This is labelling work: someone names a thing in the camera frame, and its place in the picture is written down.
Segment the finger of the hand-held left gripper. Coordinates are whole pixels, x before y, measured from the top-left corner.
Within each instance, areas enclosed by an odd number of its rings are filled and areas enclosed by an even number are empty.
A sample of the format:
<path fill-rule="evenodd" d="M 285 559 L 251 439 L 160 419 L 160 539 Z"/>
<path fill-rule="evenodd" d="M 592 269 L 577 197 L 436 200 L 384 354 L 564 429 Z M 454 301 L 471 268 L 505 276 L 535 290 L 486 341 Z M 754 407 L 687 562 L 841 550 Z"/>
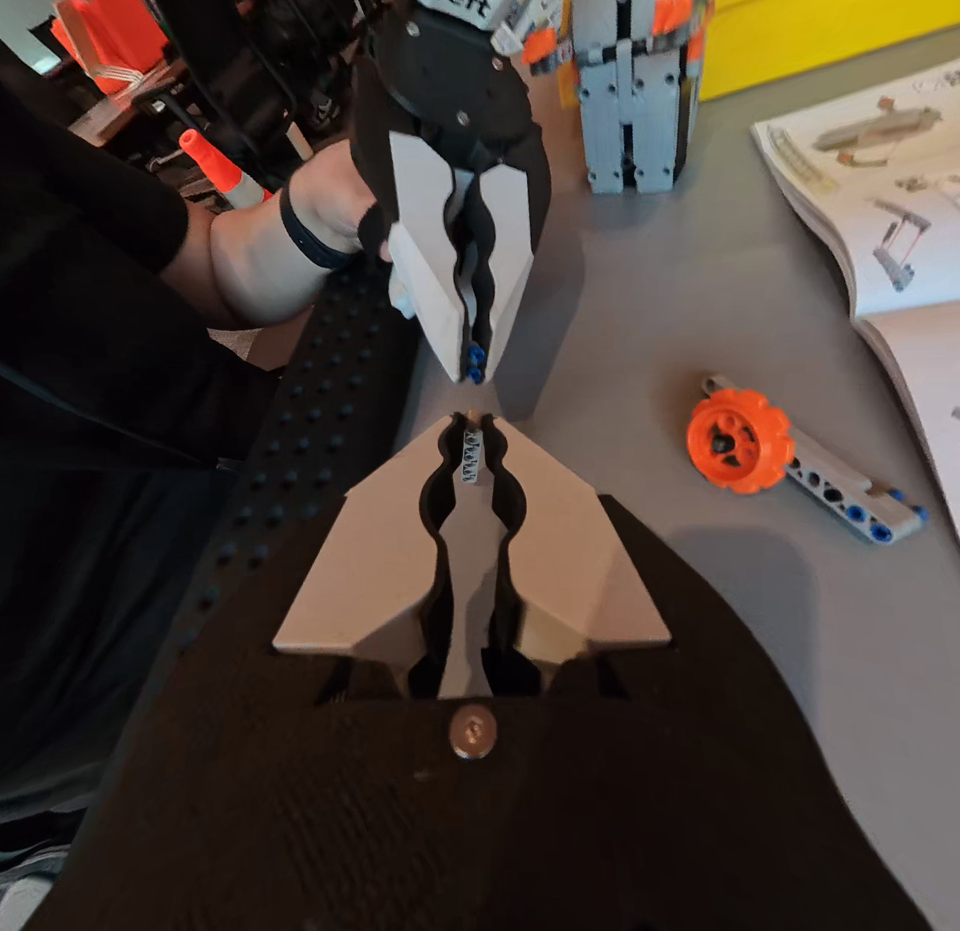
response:
<path fill-rule="evenodd" d="M 496 374 L 534 263 L 524 171 L 496 166 L 479 177 L 479 260 L 474 272 L 475 341 L 485 351 L 483 378 Z"/>
<path fill-rule="evenodd" d="M 389 134 L 397 219 L 388 248 L 406 300 L 448 378 L 465 377 L 469 309 L 459 286 L 461 255 L 450 235 L 455 171 L 420 137 Z"/>

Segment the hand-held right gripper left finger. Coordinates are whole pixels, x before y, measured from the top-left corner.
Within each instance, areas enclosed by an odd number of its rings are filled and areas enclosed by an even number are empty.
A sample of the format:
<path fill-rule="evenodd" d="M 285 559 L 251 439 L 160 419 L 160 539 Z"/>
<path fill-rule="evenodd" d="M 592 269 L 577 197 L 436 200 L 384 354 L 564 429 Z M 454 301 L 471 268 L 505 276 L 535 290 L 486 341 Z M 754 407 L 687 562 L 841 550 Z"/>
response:
<path fill-rule="evenodd" d="M 438 697 L 453 625 L 441 529 L 456 475 L 452 413 L 346 493 L 273 649 L 375 662 L 410 697 Z"/>

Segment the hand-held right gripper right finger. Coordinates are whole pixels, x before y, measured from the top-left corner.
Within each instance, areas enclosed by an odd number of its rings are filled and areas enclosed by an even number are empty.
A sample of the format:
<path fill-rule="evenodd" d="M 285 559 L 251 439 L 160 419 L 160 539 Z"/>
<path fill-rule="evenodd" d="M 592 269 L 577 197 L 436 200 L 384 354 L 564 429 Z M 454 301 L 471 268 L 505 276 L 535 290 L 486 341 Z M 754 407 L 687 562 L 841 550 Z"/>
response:
<path fill-rule="evenodd" d="M 669 645 L 670 630 L 590 483 L 490 414 L 486 469 L 505 529 L 487 626 L 489 687 L 544 687 L 570 661 Z"/>

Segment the grey beam with blue pins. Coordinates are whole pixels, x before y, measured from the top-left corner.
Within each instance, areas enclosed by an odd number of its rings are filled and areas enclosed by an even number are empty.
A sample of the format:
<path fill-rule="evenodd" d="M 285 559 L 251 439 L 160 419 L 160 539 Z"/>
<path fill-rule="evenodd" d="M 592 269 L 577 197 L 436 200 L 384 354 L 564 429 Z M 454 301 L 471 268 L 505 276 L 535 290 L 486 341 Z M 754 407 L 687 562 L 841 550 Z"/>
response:
<path fill-rule="evenodd" d="M 479 384 L 484 379 L 484 367 L 486 363 L 486 351 L 475 340 L 474 323 L 477 317 L 477 302 L 474 291 L 474 272 L 478 262 L 478 249 L 476 242 L 469 239 L 466 243 L 465 251 L 462 254 L 462 261 L 458 265 L 455 274 L 457 290 L 460 293 L 464 305 L 465 331 L 463 333 L 464 347 L 464 377 L 474 384 Z"/>

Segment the person's left forearm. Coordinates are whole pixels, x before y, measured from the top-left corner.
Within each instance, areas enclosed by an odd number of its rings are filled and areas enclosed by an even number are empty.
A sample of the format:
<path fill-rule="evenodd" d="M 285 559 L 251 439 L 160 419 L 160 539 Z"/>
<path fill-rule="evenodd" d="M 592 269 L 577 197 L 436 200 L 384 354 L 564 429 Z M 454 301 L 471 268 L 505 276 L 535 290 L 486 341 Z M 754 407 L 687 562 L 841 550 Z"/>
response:
<path fill-rule="evenodd" d="M 220 215 L 186 203 L 184 240 L 161 280 L 214 330 L 286 323 L 315 301 L 329 270 L 290 238 L 276 202 Z"/>

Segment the grey desk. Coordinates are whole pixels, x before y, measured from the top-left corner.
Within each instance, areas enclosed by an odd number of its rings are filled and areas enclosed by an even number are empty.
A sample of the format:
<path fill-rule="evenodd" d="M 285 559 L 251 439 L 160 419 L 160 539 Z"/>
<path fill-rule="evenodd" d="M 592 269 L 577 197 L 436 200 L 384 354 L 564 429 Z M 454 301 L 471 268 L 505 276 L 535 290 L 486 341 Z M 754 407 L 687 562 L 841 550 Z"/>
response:
<path fill-rule="evenodd" d="M 647 197 L 590 196 L 571 118 L 535 90 L 555 192 L 508 353 L 493 384 L 455 386 L 422 345 L 393 444 L 473 398 L 665 541 L 770 656 L 935 929 L 958 929 L 958 542 L 834 258 L 750 125 L 957 56 L 950 30 L 705 104 L 677 189 Z M 712 372 L 926 506 L 925 528 L 883 548 L 793 486 L 709 487 L 683 433 Z"/>

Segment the person's left hand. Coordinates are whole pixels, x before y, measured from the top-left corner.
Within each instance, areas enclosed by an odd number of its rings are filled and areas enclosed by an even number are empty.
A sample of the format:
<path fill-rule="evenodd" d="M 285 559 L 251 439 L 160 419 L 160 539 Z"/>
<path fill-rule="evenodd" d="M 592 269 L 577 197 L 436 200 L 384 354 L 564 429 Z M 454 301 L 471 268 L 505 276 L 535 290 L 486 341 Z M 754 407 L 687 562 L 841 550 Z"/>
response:
<path fill-rule="evenodd" d="M 294 216 L 314 238 L 340 253 L 361 251 L 359 224 L 375 197 L 354 165 L 346 137 L 301 165 L 286 192 Z"/>

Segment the black wristband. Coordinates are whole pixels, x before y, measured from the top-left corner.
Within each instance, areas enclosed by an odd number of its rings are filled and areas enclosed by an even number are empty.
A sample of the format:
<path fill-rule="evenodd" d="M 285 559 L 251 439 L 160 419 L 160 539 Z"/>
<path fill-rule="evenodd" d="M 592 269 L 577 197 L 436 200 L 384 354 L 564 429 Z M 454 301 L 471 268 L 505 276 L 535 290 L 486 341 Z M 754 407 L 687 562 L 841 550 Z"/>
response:
<path fill-rule="evenodd" d="M 355 228 L 340 217 L 308 207 L 303 185 L 294 183 L 292 173 L 279 191 L 279 215 L 282 228 L 295 247 L 312 265 L 338 273 L 352 265 L 362 252 Z"/>

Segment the black perforated mat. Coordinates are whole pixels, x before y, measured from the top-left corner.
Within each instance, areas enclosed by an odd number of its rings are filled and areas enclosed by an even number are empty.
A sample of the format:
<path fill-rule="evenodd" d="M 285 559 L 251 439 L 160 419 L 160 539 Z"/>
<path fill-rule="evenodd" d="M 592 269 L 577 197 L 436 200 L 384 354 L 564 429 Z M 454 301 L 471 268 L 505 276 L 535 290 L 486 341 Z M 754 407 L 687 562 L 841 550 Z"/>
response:
<path fill-rule="evenodd" d="M 222 613 L 255 625 L 255 661 L 312 566 L 346 493 L 391 456 L 421 333 L 388 302 L 386 269 L 353 265 L 308 317 L 250 456 L 138 702 L 171 702 L 171 676 Z"/>

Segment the grey block robot model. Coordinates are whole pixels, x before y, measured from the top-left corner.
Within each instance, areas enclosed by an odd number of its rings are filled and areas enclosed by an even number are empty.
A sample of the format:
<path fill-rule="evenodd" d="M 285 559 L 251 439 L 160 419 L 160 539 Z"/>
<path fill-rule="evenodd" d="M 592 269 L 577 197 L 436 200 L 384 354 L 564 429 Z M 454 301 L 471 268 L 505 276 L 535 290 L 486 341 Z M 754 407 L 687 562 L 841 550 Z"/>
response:
<path fill-rule="evenodd" d="M 580 112 L 594 195 L 671 191 L 685 167 L 715 0 L 529 0 L 521 59 Z"/>

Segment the orange wheel beam assembly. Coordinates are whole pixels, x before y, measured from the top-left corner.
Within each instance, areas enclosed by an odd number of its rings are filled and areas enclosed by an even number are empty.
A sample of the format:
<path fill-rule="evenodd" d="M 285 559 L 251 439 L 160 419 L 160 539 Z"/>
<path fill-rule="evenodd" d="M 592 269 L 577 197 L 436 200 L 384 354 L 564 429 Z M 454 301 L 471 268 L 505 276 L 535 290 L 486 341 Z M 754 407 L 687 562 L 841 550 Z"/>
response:
<path fill-rule="evenodd" d="M 761 392 L 705 376 L 685 446 L 715 488 L 755 495 L 792 482 L 860 539 L 891 546 L 924 529 L 930 514 L 901 490 L 875 482 L 792 423 Z"/>

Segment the orange traffic cone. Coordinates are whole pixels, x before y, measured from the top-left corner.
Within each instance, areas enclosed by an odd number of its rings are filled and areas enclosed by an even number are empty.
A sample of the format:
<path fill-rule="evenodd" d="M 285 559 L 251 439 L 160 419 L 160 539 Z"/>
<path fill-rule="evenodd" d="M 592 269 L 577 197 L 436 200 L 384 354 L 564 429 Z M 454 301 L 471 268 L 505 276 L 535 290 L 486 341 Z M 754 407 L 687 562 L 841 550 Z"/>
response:
<path fill-rule="evenodd" d="M 271 199 L 271 192 L 197 130 L 181 133 L 178 145 L 232 208 L 246 209 Z"/>

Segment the orange plastic stack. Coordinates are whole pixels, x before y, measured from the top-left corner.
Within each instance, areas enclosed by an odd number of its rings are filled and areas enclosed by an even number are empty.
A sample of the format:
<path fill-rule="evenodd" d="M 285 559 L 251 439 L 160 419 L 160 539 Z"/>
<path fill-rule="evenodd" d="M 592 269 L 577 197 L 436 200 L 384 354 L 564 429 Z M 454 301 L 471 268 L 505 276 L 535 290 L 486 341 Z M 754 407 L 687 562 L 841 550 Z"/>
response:
<path fill-rule="evenodd" d="M 56 0 L 52 34 L 108 97 L 141 85 L 168 43 L 143 0 Z"/>

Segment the open white instruction booklet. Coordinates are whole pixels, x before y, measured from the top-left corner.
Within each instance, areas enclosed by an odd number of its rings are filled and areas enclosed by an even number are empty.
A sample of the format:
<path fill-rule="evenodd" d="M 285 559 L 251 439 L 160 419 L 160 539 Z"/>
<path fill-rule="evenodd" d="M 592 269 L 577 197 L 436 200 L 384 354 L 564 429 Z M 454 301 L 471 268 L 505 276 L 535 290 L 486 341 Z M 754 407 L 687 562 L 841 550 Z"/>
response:
<path fill-rule="evenodd" d="M 959 531 L 959 60 L 756 122 L 780 192 L 831 250 Z"/>

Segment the yellow plastic bin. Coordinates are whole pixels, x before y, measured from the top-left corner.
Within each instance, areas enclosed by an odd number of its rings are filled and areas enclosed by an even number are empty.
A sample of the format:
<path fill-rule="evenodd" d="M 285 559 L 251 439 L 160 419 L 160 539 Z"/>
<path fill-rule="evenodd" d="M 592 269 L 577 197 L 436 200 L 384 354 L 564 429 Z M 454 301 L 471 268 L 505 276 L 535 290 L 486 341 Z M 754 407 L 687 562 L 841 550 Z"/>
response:
<path fill-rule="evenodd" d="M 704 44 L 701 99 L 957 26 L 959 0 L 716 0 Z"/>

